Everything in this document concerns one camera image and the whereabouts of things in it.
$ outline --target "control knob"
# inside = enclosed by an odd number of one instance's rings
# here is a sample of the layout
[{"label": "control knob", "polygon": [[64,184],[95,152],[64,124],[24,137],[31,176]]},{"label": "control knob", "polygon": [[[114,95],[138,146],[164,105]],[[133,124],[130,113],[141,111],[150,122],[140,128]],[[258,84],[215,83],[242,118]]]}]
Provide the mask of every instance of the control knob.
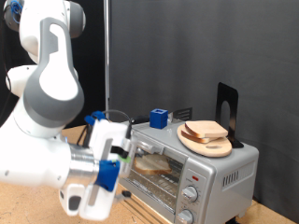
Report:
[{"label": "control knob", "polygon": [[190,211],[184,210],[181,213],[178,213],[178,221],[180,221],[180,224],[192,224],[193,215]]},{"label": "control knob", "polygon": [[187,187],[181,192],[181,195],[184,196],[190,203],[194,203],[198,196],[194,187]]}]

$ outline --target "bread slice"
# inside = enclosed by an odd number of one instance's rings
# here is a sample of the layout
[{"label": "bread slice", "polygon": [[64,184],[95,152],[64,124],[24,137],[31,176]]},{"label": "bread slice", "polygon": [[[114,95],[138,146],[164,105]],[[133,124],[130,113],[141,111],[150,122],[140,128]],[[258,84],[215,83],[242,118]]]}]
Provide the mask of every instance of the bread slice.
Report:
[{"label": "bread slice", "polygon": [[211,141],[218,139],[218,137],[206,137],[206,138],[195,137],[188,132],[188,130],[186,129],[185,126],[182,127],[182,129],[181,129],[181,135],[184,136],[185,138],[188,138],[188,139],[192,140],[193,142],[197,142],[197,143],[209,143]]},{"label": "bread slice", "polygon": [[185,127],[188,133],[198,138],[226,137],[228,134],[220,124],[212,120],[186,121]]},{"label": "bread slice", "polygon": [[158,154],[135,157],[134,166],[142,175],[168,175],[172,172],[167,157]]}]

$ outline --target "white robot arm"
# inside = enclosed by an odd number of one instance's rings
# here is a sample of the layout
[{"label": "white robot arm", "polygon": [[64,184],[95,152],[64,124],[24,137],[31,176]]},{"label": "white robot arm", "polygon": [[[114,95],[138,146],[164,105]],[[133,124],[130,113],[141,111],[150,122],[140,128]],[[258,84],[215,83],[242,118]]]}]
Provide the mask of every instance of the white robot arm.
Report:
[{"label": "white robot arm", "polygon": [[131,125],[98,116],[87,147],[61,138],[84,104],[71,50],[71,37],[85,27],[83,9],[64,0],[7,0],[4,13],[37,65],[8,72],[20,100],[0,129],[0,181],[54,187],[69,216],[104,220],[118,178],[129,175],[135,144]]}]

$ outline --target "plate on toaster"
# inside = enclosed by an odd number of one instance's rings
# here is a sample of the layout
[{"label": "plate on toaster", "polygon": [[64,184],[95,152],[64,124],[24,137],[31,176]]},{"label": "plate on toaster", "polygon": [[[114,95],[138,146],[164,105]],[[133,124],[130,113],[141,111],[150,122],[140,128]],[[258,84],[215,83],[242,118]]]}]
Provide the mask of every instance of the plate on toaster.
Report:
[{"label": "plate on toaster", "polygon": [[207,157],[224,157],[232,152],[232,144],[226,137],[218,138],[209,143],[194,142],[182,135],[185,124],[178,127],[178,138],[180,142],[188,149]]}]

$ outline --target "toaster oven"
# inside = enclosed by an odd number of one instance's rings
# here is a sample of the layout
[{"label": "toaster oven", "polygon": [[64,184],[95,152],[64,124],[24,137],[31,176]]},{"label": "toaster oven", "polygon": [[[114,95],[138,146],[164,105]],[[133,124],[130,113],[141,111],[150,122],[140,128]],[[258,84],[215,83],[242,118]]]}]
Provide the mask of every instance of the toaster oven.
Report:
[{"label": "toaster oven", "polygon": [[171,223],[222,224],[244,216],[251,205],[259,151],[244,144],[229,156],[209,158],[181,144],[180,123],[162,130],[135,125],[136,156],[159,153],[168,159],[168,175],[142,175],[132,166],[120,184]]}]

